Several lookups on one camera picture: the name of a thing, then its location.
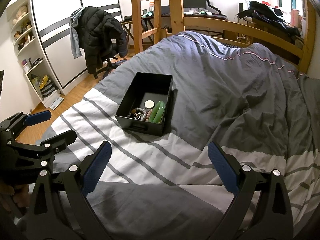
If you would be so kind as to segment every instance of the wooden bed frame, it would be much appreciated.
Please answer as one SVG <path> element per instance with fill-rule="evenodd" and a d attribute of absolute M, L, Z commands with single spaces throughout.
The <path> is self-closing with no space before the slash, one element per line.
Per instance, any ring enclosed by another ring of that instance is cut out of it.
<path fill-rule="evenodd" d="M 299 49 L 297 46 L 271 33 L 247 25 L 211 18 L 184 17 L 182 0 L 169 0 L 172 33 L 168 33 L 167 29 L 161 29 L 161 0 L 154 0 L 154 28 L 146 32 L 142 32 L 140 1 L 142 0 L 132 0 L 134 50 L 136 54 L 142 52 L 142 40 L 152 34 L 154 34 L 154 43 L 156 44 L 163 38 L 184 31 L 185 26 L 209 27 L 235 33 L 241 33 L 281 47 L 285 51 L 299 58 L 299 64 L 294 65 L 300 71 L 306 73 L 308 70 L 316 35 L 316 12 L 309 0 L 305 0 L 307 28 L 302 49 Z M 216 37 L 213 38 L 221 43 L 232 44 L 242 48 L 249 46 L 238 41 Z"/>

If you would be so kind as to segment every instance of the wooden ladder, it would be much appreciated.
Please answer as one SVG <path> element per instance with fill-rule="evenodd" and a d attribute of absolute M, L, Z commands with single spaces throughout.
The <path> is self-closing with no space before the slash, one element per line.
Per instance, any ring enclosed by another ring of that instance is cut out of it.
<path fill-rule="evenodd" d="M 142 32 L 141 25 L 141 1 L 131 0 L 132 4 L 132 24 L 134 38 L 134 52 L 138 54 L 142 52 L 142 40 L 154 34 L 154 43 L 158 43 L 161 39 L 161 0 L 155 1 L 154 28 L 146 32 Z"/>

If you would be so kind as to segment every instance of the bunk bed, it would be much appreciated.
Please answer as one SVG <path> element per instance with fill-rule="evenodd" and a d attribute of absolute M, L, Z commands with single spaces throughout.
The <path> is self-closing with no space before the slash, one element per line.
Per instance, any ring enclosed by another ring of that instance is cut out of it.
<path fill-rule="evenodd" d="M 182 0 L 169 0 L 172 33 L 167 33 L 161 29 L 161 0 L 155 0 L 155 28 L 143 33 L 140 1 L 132 0 L 136 55 L 44 133 L 41 141 L 70 129 L 77 134 L 67 150 L 55 155 L 54 171 L 79 164 L 107 140 L 112 156 L 87 200 L 113 239 L 209 239 L 234 197 L 208 157 L 208 143 L 215 140 L 255 171 L 278 169 L 288 189 L 295 239 L 314 234 L 320 221 L 315 212 L 320 202 L 320 82 L 305 74 L 312 25 L 298 49 L 249 26 L 184 18 Z M 308 7 L 309 20 L 314 14 Z M 257 43 L 246 46 L 185 32 L 185 25 L 248 34 L 285 48 L 300 63 L 296 68 Z M 152 34 L 155 45 L 142 51 L 142 39 Z M 124 131 L 115 118 L 137 72 L 173 76 L 174 108 L 162 137 Z M 257 200 L 255 194 L 242 228 L 249 225 Z M 63 202 L 72 221 L 68 200 Z"/>

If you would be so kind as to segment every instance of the human hand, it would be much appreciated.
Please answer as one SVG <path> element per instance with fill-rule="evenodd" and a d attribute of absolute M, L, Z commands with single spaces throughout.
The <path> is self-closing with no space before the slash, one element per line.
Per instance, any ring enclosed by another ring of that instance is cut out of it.
<path fill-rule="evenodd" d="M 0 193 L 12 196 L 18 207 L 28 207 L 30 204 L 29 185 L 15 185 L 14 187 L 5 184 L 0 180 Z M 0 196 L 0 203 L 5 210 L 11 212 L 7 202 Z"/>

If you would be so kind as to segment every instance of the blue rubber grip pad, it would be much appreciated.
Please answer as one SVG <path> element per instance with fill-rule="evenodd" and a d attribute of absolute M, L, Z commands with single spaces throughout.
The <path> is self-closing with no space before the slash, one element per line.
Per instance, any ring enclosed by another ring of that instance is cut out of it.
<path fill-rule="evenodd" d="M 37 114 L 31 114 L 28 115 L 25 120 L 24 124 L 27 126 L 32 126 L 44 121 L 48 121 L 51 118 L 51 112 L 49 110 L 37 113 Z"/>
<path fill-rule="evenodd" d="M 226 190 L 236 195 L 239 192 L 238 176 L 214 142 L 208 145 L 208 156 Z"/>
<path fill-rule="evenodd" d="M 83 186 L 81 191 L 85 197 L 88 193 L 94 191 L 105 167 L 111 158 L 111 153 L 111 144 L 106 142 L 83 175 Z"/>

